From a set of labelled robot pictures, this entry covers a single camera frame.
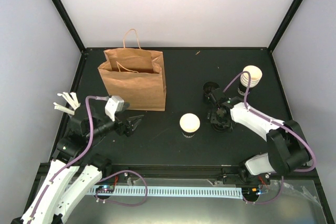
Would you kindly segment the brown paper bag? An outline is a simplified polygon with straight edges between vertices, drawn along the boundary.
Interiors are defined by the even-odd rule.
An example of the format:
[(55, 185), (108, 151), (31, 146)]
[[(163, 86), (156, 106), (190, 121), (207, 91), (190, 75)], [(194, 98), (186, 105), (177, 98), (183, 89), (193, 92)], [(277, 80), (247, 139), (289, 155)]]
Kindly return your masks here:
[(121, 48), (103, 51), (106, 61), (98, 67), (109, 95), (130, 103), (130, 110), (165, 111), (166, 79), (163, 52), (128, 48), (123, 37)]

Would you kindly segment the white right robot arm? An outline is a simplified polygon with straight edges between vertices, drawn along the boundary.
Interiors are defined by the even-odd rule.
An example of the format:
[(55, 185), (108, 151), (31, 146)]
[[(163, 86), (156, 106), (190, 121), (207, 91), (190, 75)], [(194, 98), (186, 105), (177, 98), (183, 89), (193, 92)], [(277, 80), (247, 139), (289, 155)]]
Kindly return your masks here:
[(266, 153), (255, 155), (240, 164), (238, 176), (243, 183), (250, 184), (262, 174), (287, 175), (313, 159), (296, 121), (270, 118), (246, 105), (240, 97), (229, 98), (215, 82), (204, 84), (203, 99), (211, 106), (207, 120), (214, 130), (231, 132), (236, 124), (241, 124), (267, 144)]

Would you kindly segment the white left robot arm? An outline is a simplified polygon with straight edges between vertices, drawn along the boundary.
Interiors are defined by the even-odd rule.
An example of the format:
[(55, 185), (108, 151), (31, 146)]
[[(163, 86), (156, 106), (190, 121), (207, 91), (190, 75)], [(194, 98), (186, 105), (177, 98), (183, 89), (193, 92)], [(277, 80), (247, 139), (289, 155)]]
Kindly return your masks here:
[(89, 189), (130, 170), (113, 172), (111, 160), (96, 154), (81, 168), (81, 160), (89, 153), (93, 143), (104, 139), (110, 131), (120, 136), (131, 136), (143, 119), (142, 115), (121, 121), (117, 115), (129, 104), (119, 96), (95, 97), (106, 102), (105, 114), (96, 115), (89, 102), (80, 104), (77, 99), (68, 99), (70, 107), (57, 103), (56, 110), (70, 117), (64, 137), (58, 142), (50, 162), (46, 178), (26, 212), (12, 223), (66, 223), (70, 214)]

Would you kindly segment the single black paper cup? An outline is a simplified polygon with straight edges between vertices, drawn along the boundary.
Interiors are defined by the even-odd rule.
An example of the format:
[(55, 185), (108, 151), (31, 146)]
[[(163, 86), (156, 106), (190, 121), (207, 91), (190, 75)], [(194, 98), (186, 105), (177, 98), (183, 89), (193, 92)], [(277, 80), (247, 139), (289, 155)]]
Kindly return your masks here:
[(197, 115), (193, 113), (187, 113), (181, 116), (179, 124), (183, 136), (185, 138), (191, 138), (200, 128), (201, 122)]

